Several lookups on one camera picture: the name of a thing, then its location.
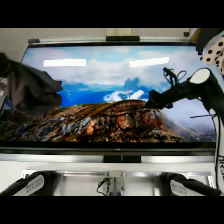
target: television screen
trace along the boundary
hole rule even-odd
[[[170,88],[164,67],[175,74],[183,71],[180,76],[186,71],[180,82],[208,67],[195,46],[31,46],[22,63],[62,80],[58,93],[62,103],[44,118],[35,118],[12,110],[7,100],[0,117],[0,141],[216,141],[211,117],[191,118],[208,115],[200,100],[182,99],[171,109],[145,108],[150,90],[162,93]]]

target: black cloth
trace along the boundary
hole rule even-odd
[[[7,78],[6,94],[13,107],[31,116],[43,116],[60,106],[62,81],[53,80],[47,72],[7,59],[0,54],[0,77]]]
[[[198,55],[202,55],[206,44],[223,30],[224,28],[201,28],[196,44],[196,51],[198,52]]]

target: spotted cloth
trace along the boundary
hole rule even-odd
[[[216,65],[224,76],[224,35],[200,59],[205,64]]]

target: white wall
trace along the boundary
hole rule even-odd
[[[136,28],[140,36],[183,37],[189,28]],[[107,28],[0,28],[0,52],[19,61],[27,41],[34,38],[106,36]]]

